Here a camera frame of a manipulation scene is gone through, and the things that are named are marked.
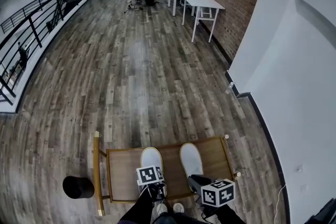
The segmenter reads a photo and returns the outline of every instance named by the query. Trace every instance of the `equipment on floor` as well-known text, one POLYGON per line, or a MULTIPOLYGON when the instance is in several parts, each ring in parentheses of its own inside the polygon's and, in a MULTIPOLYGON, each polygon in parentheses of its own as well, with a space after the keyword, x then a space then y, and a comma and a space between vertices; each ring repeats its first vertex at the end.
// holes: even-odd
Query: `equipment on floor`
POLYGON ((133 5, 131 0, 128 0, 127 3, 129 3, 129 5, 128 5, 128 7, 127 7, 127 9, 125 10, 124 13, 126 13, 128 10, 133 10, 133 11, 135 11, 135 12, 138 12, 138 11, 140 11, 140 10, 143 10, 142 7, 136 7, 136 4, 133 5))

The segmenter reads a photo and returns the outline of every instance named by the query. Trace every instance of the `wooden floor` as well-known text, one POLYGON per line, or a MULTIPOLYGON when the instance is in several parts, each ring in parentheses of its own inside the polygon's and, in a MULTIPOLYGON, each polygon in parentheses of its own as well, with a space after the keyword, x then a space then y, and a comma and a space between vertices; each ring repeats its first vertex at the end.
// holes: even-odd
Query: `wooden floor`
MULTIPOLYGON (((273 223, 280 189, 270 148, 248 99, 225 94, 228 64, 181 8, 165 0, 128 11, 127 0, 90 0, 36 68, 17 115, 0 116, 3 223, 117 223, 130 205, 72 200, 68 176, 92 179, 92 135, 102 148, 156 146, 229 134, 238 197, 247 223, 273 223)), ((103 195, 107 194, 102 162, 103 195)), ((282 201, 277 223, 285 223, 282 201)), ((200 217, 193 199, 187 214, 200 217)))

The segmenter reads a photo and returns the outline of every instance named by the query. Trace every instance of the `white sneaker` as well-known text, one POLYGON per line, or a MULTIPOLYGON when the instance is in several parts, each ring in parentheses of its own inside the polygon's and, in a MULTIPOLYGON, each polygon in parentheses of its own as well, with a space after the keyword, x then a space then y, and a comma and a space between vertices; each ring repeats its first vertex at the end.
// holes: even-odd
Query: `white sneaker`
POLYGON ((185 143, 181 146, 180 159, 187 178, 204 174, 201 155, 194 144, 185 143))
POLYGON ((179 202, 175 203, 173 205, 173 211, 174 213, 184 213, 184 206, 180 204, 179 202))
POLYGON ((161 215, 163 213, 167 213, 168 212, 168 209, 167 209, 167 206, 165 204, 158 204, 158 206, 156 207, 156 212, 158 212, 157 214, 158 215, 161 215))
MULTIPOLYGON (((141 153, 141 167, 151 166, 155 165, 156 167, 159 167, 162 172, 162 176, 164 178, 163 174, 163 162, 161 153, 155 148, 155 147, 146 147, 142 153, 141 153)), ((166 197, 167 196, 167 187, 163 187, 163 194, 166 197)))

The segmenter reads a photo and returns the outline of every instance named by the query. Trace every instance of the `shoe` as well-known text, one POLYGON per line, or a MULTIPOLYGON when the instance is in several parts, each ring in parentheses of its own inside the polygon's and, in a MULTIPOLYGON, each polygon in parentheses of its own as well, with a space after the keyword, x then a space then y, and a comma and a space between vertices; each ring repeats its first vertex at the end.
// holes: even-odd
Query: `shoe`
MULTIPOLYGON (((156 167, 159 167, 162 172, 162 176, 164 178, 163 174, 163 162, 161 153, 155 148, 155 147, 146 147, 142 153, 141 153, 141 167, 151 166, 155 165, 156 167)), ((163 187, 163 194, 164 197, 167 196, 167 187, 163 187)))
POLYGON ((204 174, 201 155, 194 144, 185 143, 181 146, 180 159, 187 178, 204 174))
POLYGON ((174 213, 184 213, 184 206, 180 204, 179 202, 175 203, 173 205, 173 211, 174 213))
POLYGON ((162 203, 158 204, 158 206, 156 207, 156 212, 158 215, 161 215, 163 213, 168 213, 167 206, 162 203))

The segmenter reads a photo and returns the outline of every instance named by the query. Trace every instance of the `baseboard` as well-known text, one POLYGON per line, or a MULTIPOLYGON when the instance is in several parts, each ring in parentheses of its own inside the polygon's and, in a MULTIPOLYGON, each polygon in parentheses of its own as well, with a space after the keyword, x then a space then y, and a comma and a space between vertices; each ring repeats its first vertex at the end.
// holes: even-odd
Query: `baseboard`
MULTIPOLYGON (((202 27, 204 28, 204 30, 210 35, 211 34, 211 30, 205 25, 204 22, 202 22, 201 20, 199 22, 202 25, 202 27)), ((230 56, 226 53, 225 49, 220 44, 220 42, 218 41, 218 39, 214 35, 212 35, 211 39, 214 41, 215 45, 217 46, 218 50, 221 52, 221 54, 223 55, 223 57, 225 58, 225 60, 231 66, 232 60, 230 59, 230 56)))
MULTIPOLYGON (((226 77, 226 79, 228 80, 229 83, 231 83, 231 82, 234 83, 234 81, 231 78, 229 72, 225 72, 225 77, 226 77)), ((285 177, 283 176, 283 171, 282 171, 282 167, 281 167, 281 164, 280 164, 279 156, 278 156, 278 153, 277 153, 277 151, 275 149, 272 137, 271 137, 271 135, 269 133, 269 130, 268 130, 267 125, 266 125, 266 123, 264 121, 264 118, 262 117, 262 114, 261 114, 261 112, 260 112, 260 110, 259 110, 259 108, 258 108, 258 106, 257 106, 257 104, 255 102, 255 100, 253 99, 253 96, 251 95, 250 92, 239 93, 235 84, 232 87, 232 91, 233 91, 233 93, 235 94, 235 96, 237 98, 247 97, 248 100, 250 101, 250 103, 251 103, 251 105, 252 105, 252 107, 253 107, 253 109, 254 109, 257 117, 258 117, 258 120, 260 122, 262 130, 264 131, 264 134, 266 136, 266 139, 267 139, 267 142, 269 144, 269 147, 271 149, 271 152, 272 152, 272 155, 273 155, 273 159, 275 161, 275 165, 276 165, 276 168, 277 168, 277 171, 278 171, 281 187, 283 188, 286 185, 286 182, 285 182, 285 177)), ((289 201, 288 201, 287 188, 284 188, 282 190, 282 195, 283 195, 283 202, 285 204, 286 223, 290 224, 290 210, 289 210, 289 201)))

